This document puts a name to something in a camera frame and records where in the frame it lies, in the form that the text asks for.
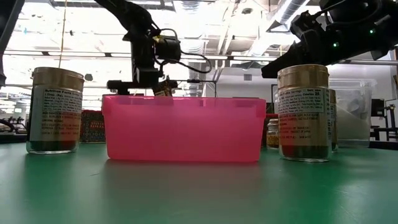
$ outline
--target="black robotic arm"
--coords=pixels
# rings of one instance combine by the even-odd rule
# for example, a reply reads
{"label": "black robotic arm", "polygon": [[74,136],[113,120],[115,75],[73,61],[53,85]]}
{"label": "black robotic arm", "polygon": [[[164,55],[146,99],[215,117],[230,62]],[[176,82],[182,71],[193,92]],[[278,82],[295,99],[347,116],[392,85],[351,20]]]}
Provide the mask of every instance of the black robotic arm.
{"label": "black robotic arm", "polygon": [[164,74],[155,68],[159,59],[179,61],[180,42],[176,37],[160,35],[161,29],[150,13],[137,4],[125,0],[95,0],[111,12],[127,30],[123,40],[131,43],[132,82],[109,81],[109,89],[128,94],[128,88],[155,88]]}
{"label": "black robotic arm", "polygon": [[[290,31],[299,39],[262,70],[263,78],[277,78],[279,70],[300,64],[330,65],[371,52],[377,60],[398,44],[398,2],[392,0],[322,0],[321,11],[303,12]],[[317,17],[330,14],[326,29]]]}

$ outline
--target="desk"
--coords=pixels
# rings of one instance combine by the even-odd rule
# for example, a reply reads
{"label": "desk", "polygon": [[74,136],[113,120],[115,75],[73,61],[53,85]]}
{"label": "desk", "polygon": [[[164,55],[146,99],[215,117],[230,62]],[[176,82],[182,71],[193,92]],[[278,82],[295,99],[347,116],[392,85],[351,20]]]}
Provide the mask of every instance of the desk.
{"label": "desk", "polygon": [[104,144],[28,155],[0,145],[0,223],[398,223],[398,152],[342,149],[321,164],[151,164]]}

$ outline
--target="cable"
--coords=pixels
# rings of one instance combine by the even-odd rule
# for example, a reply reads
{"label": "cable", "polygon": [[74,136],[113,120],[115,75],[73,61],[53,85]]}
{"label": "cable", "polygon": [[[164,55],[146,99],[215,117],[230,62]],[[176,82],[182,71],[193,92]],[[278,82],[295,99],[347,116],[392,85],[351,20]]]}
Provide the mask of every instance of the cable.
{"label": "cable", "polygon": [[[164,28],[164,29],[161,29],[160,31],[166,31],[166,30],[172,31],[172,32],[174,33],[175,40],[178,41],[178,35],[177,35],[177,32],[176,32],[175,30],[173,30],[173,29],[171,29],[171,28]],[[207,74],[207,73],[211,72],[211,62],[210,62],[210,60],[209,60],[208,58],[206,58],[204,55],[195,54],[195,53],[186,53],[186,52],[184,52],[183,50],[181,50],[181,53],[183,53],[183,54],[185,54],[185,55],[199,56],[199,57],[205,59],[205,60],[206,60],[206,63],[210,66],[209,69],[206,70],[206,71],[202,71],[202,70],[193,68],[193,67],[191,67],[191,66],[189,66],[189,65],[186,65],[186,64],[184,64],[184,63],[182,63],[182,62],[180,62],[180,61],[178,61],[178,60],[174,60],[174,59],[165,59],[162,63],[160,63],[160,71],[163,72],[163,66],[166,65],[167,63],[170,63],[170,62],[171,62],[171,63],[177,63],[177,64],[179,64],[179,65],[182,65],[182,66],[186,67],[186,68],[189,68],[190,70],[192,70],[192,71],[194,71],[194,72],[198,72],[198,73],[202,73],[202,74]]]}
{"label": "cable", "polygon": [[330,11],[330,10],[336,8],[336,7],[339,6],[340,4],[343,4],[343,3],[347,2],[347,1],[350,1],[350,0],[342,0],[342,1],[340,1],[340,2],[338,2],[338,3],[336,3],[336,4],[334,4],[334,5],[331,5],[331,6],[327,7],[326,9],[323,9],[323,10],[321,10],[321,11],[315,13],[314,16],[315,16],[315,17],[319,17],[319,16],[321,16],[323,13],[328,12],[328,11]]}
{"label": "cable", "polygon": [[352,22],[334,22],[334,23],[332,23],[330,25],[331,26],[350,26],[350,25],[356,25],[356,24],[360,24],[360,23],[366,22],[370,18],[374,17],[381,10],[381,8],[382,8],[382,0],[376,0],[376,2],[377,2],[377,8],[374,10],[374,12],[372,12],[372,14],[368,15],[365,18],[357,20],[357,21],[352,21]]}
{"label": "cable", "polygon": [[61,37],[61,53],[60,53],[60,61],[58,63],[58,68],[61,68],[62,61],[62,53],[63,53],[63,37],[65,35],[65,23],[67,21],[67,3],[68,0],[65,0],[65,9],[63,10],[63,24],[62,24],[62,37]]}
{"label": "cable", "polygon": [[167,30],[168,31],[172,31],[174,33],[175,40],[178,40],[178,35],[177,35],[177,32],[175,30],[173,30],[171,28],[164,28],[164,29],[161,29],[160,31],[167,31]]}
{"label": "cable", "polygon": [[[323,9],[323,10],[315,13],[313,16],[315,18],[317,18],[317,17],[321,16],[323,13],[325,13],[326,23],[327,23],[327,22],[329,22],[329,18],[327,18],[327,14],[326,13],[331,11],[331,10],[333,10],[334,8],[338,7],[339,5],[348,2],[348,1],[350,1],[350,0],[342,0],[342,1],[336,3],[336,4],[332,5],[332,6],[327,7],[326,9]],[[352,22],[334,22],[334,23],[331,23],[330,26],[350,26],[350,25],[355,25],[355,24],[360,24],[362,22],[366,22],[368,19],[370,19],[374,15],[376,15],[380,11],[380,9],[382,7],[382,0],[376,0],[376,2],[377,2],[377,8],[369,16],[367,16],[367,17],[365,17],[363,19],[357,20],[357,21],[352,21]]]}

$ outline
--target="clear plastic container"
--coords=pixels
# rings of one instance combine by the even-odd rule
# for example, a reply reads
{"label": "clear plastic container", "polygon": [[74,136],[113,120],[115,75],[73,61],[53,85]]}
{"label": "clear plastic container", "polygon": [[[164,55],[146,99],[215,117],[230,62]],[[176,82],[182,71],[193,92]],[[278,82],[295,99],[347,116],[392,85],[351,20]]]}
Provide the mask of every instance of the clear plastic container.
{"label": "clear plastic container", "polygon": [[105,95],[103,115],[112,159],[255,162],[266,101]]}
{"label": "clear plastic container", "polygon": [[369,147],[373,79],[331,78],[336,90],[337,137],[341,147]]}

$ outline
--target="product label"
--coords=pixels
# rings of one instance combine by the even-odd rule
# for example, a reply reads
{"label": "product label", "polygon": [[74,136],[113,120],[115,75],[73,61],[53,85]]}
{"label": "product label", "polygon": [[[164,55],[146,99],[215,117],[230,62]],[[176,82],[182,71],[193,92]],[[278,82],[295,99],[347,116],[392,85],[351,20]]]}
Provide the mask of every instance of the product label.
{"label": "product label", "polygon": [[283,145],[329,146],[329,92],[326,88],[279,91],[279,136]]}
{"label": "product label", "polygon": [[337,143],[337,112],[336,105],[330,105],[330,121],[331,121],[331,141],[332,143]]}
{"label": "product label", "polygon": [[328,142],[331,146],[331,113],[330,113],[330,97],[329,97],[329,90],[325,90],[324,94],[324,102],[326,104],[326,114],[328,115]]}
{"label": "product label", "polygon": [[36,86],[29,140],[79,139],[82,99],[82,94],[79,92]]}
{"label": "product label", "polygon": [[337,115],[336,105],[332,104],[332,105],[330,105],[330,119],[331,119],[331,122],[336,121],[336,115]]}

